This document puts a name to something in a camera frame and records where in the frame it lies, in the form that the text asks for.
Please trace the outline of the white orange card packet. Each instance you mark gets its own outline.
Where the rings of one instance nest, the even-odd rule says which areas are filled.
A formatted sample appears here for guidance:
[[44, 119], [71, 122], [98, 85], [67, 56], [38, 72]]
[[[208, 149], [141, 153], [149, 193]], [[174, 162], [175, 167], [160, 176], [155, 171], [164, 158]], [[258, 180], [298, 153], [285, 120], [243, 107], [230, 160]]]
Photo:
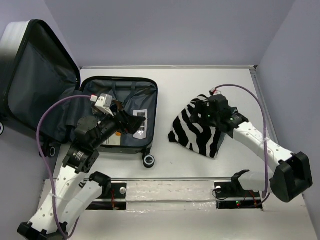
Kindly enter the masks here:
[[120, 146], [122, 134], [120, 132], [114, 133], [108, 139], [103, 142], [103, 146]]

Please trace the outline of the brown leather belt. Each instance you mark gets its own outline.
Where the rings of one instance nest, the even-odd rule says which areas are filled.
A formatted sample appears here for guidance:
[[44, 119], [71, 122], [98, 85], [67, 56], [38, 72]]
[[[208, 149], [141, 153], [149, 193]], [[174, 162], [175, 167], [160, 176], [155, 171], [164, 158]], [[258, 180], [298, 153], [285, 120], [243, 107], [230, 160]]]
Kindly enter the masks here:
[[[117, 101], [117, 100], [113, 100], [113, 101], [111, 102], [111, 106], [112, 106], [112, 105], [116, 105], [117, 108], [118, 108], [118, 111], [119, 111], [119, 109], [122, 109], [122, 108], [123, 108], [122, 103], [121, 103], [120, 101]], [[95, 106], [94, 103], [92, 104], [92, 113], [93, 113], [94, 115], [97, 115], [97, 116], [101, 116], [102, 114], [114, 116], [114, 115], [117, 114], [117, 112], [112, 112], [112, 111], [110, 110], [110, 107], [109, 107], [107, 110], [105, 110], [105, 109], [101, 110], [101, 109], [98, 109], [98, 108]]]

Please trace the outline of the zebra striped cloth bag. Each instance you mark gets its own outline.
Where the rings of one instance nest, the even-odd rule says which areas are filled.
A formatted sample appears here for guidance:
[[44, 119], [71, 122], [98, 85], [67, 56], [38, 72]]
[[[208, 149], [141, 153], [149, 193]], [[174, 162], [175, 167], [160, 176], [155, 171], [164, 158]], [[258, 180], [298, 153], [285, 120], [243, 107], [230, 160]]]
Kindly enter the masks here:
[[168, 140], [192, 152], [213, 159], [218, 154], [226, 134], [215, 127], [203, 126], [190, 121], [196, 102], [205, 101], [207, 98], [204, 94], [200, 94], [188, 103], [174, 119]]

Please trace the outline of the dark blue cup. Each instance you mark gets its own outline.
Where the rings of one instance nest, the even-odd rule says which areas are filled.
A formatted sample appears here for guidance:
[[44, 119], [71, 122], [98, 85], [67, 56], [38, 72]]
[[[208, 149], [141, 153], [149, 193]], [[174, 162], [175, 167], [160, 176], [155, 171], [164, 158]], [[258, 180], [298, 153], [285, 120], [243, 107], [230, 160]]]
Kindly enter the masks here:
[[113, 113], [116, 113], [118, 111], [118, 107], [116, 104], [110, 106], [110, 110], [113, 112]]

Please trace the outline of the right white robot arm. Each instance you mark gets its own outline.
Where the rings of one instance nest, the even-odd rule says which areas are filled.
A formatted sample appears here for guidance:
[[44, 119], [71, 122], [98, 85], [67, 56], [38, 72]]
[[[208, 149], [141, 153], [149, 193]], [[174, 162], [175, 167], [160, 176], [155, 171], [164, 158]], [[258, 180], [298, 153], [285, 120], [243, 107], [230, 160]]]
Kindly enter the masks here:
[[196, 100], [190, 120], [221, 131], [264, 161], [264, 173], [245, 169], [231, 177], [230, 190], [235, 196], [247, 191], [269, 192], [289, 203], [313, 185], [308, 156], [301, 151], [293, 153], [265, 137], [237, 108], [229, 106], [222, 94]]

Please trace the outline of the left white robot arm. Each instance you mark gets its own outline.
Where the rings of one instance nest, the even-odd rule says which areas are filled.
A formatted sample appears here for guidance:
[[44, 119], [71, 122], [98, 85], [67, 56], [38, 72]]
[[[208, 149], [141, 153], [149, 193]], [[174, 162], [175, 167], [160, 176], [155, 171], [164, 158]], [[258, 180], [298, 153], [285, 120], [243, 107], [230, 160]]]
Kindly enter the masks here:
[[99, 147], [116, 132], [135, 134], [146, 118], [123, 109], [99, 121], [85, 116], [78, 121], [75, 139], [51, 180], [51, 191], [35, 215], [19, 225], [17, 232], [27, 240], [66, 240], [75, 231], [82, 213], [98, 197], [110, 194], [111, 178], [101, 172], [90, 174], [99, 157]]

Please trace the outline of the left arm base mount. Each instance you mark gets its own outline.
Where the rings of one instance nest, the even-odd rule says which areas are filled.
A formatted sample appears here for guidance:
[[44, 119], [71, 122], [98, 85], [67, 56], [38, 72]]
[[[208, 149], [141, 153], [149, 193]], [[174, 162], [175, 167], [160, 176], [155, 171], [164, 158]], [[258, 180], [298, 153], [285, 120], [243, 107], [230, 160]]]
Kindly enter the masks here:
[[86, 209], [91, 211], [124, 211], [127, 209], [127, 183], [112, 182], [109, 191], [94, 200]]

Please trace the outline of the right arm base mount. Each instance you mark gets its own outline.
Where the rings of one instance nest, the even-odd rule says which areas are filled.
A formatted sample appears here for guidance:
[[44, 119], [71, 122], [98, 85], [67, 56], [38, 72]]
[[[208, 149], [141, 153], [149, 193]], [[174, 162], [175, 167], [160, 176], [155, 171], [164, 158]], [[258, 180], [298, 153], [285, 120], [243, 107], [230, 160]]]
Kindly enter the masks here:
[[235, 173], [230, 181], [218, 181], [214, 183], [211, 194], [216, 199], [218, 210], [234, 209], [263, 209], [260, 194], [252, 190], [244, 190], [239, 178], [249, 170]]

